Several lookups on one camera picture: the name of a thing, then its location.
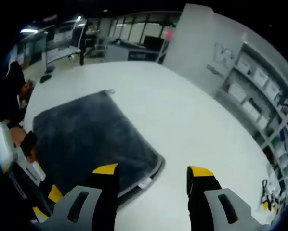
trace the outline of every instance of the white shelving unit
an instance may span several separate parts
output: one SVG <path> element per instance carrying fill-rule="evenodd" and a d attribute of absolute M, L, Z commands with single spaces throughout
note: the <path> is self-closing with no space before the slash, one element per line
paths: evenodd
<path fill-rule="evenodd" d="M 246 69 L 239 68 L 238 63 L 240 62 L 240 58 L 247 61 L 248 65 L 246 65 Z M 255 79 L 257 68 L 260 68 L 262 72 L 268 76 L 262 84 Z M 278 86 L 280 90 L 276 97 L 270 97 L 267 93 L 269 81 L 273 82 L 275 86 Z M 238 99 L 239 96 L 235 98 L 235 96 L 228 92 L 233 82 L 239 86 L 242 85 L 241 87 L 245 92 L 241 95 L 246 94 L 243 101 L 241 101 L 241 98 Z M 243 107 L 244 102 L 250 99 L 254 102 L 255 108 L 260 109 L 258 113 L 260 113 L 261 116 L 269 115 L 269 122 L 264 129 L 259 126 L 258 120 L 255 120 L 249 115 Z M 226 100 L 228 102 L 226 105 L 224 105 L 224 103 L 221 104 L 224 107 L 228 107 L 230 112 L 235 108 L 235 110 L 239 112 L 236 116 L 245 114 L 237 119 L 240 120 L 243 125 L 246 124 L 243 123 L 243 120 L 249 120 L 249 124 L 252 124 L 256 133 L 261 136 L 261 138 L 256 139 L 256 141 L 264 152 L 269 148 L 272 153 L 272 165 L 276 171 L 282 190 L 280 199 L 284 199 L 284 201 L 288 194 L 288 107 L 286 113 L 284 113 L 285 99 L 288 100 L 288 81 L 286 77 L 274 68 L 273 65 L 270 64 L 269 59 L 261 52 L 252 47 L 252 45 L 244 43 L 235 65 L 216 96 L 216 100 L 220 103 Z"/>

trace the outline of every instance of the wall logo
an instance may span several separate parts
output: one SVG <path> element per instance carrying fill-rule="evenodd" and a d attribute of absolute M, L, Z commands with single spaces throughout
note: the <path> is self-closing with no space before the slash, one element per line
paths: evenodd
<path fill-rule="evenodd" d="M 235 56 L 233 52 L 225 48 L 220 43 L 215 43 L 215 54 L 213 60 L 219 64 L 222 64 L 226 69 L 231 67 Z"/>

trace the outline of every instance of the gray cloth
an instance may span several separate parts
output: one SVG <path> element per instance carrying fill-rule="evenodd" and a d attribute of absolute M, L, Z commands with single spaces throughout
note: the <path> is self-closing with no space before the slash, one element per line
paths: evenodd
<path fill-rule="evenodd" d="M 163 162 L 105 90 L 40 113 L 33 130 L 37 159 L 63 195 L 97 167 L 113 163 L 119 163 L 124 195 Z"/>

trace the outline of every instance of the ceiling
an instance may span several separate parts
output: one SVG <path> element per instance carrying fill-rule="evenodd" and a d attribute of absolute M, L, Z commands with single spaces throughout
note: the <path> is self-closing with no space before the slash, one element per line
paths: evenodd
<path fill-rule="evenodd" d="M 11 36 L 18 37 L 24 25 L 42 28 L 53 22 L 43 19 L 57 15 L 56 24 L 74 19 L 77 15 L 89 18 L 116 17 L 142 11 L 182 11 L 187 3 L 210 6 L 216 13 L 232 18 L 259 33 L 273 44 L 288 60 L 288 5 L 278 3 L 259 4 L 250 1 L 238 3 L 215 3 L 212 0 L 18 0 L 5 6 L 4 15 L 14 25 Z"/>

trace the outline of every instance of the white table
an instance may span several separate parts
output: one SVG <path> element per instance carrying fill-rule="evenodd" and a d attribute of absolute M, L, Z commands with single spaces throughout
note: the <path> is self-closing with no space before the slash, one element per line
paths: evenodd
<path fill-rule="evenodd" d="M 186 170 L 189 165 L 214 172 L 265 224 L 259 205 L 268 160 L 242 125 L 205 92 L 176 73 L 151 62 L 85 65 L 37 83 L 25 130 L 42 111 L 105 89 L 146 140 L 165 158 L 155 183 L 118 211 L 117 231 L 190 230 Z"/>

